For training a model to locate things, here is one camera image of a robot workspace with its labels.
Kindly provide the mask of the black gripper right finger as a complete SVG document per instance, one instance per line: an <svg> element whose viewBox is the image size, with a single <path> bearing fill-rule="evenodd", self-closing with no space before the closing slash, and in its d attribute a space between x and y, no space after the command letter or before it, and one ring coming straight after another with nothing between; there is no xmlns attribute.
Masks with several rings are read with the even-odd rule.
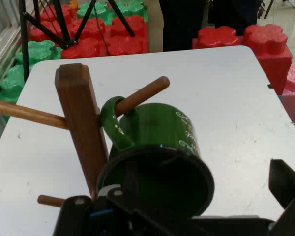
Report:
<svg viewBox="0 0 295 236"><path fill-rule="evenodd" d="M295 236L295 171L281 159L272 159L269 189L284 209L269 230L270 236Z"/></svg>

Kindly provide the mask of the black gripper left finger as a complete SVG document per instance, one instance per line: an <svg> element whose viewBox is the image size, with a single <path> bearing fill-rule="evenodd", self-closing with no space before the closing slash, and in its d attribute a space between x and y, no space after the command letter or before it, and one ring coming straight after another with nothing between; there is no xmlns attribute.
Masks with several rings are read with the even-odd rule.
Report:
<svg viewBox="0 0 295 236"><path fill-rule="evenodd" d="M139 200L129 190L114 188L93 201L86 196L66 199L55 236L192 236L194 225L175 214Z"/></svg>

